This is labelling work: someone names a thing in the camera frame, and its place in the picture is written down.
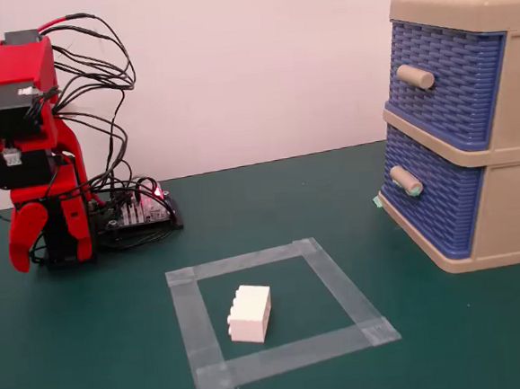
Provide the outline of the red gripper, black servo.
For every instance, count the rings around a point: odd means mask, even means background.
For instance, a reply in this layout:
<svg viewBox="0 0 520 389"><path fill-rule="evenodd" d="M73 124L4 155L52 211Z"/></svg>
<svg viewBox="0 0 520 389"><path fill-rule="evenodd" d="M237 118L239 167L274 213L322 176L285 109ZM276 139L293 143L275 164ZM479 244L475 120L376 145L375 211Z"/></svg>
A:
<svg viewBox="0 0 520 389"><path fill-rule="evenodd" d="M30 249L46 221L47 208L61 206L66 226L65 256L88 261L93 239L86 201L81 197L76 137L0 142L0 189L8 190L11 214L8 251L18 272L30 267Z"/></svg>

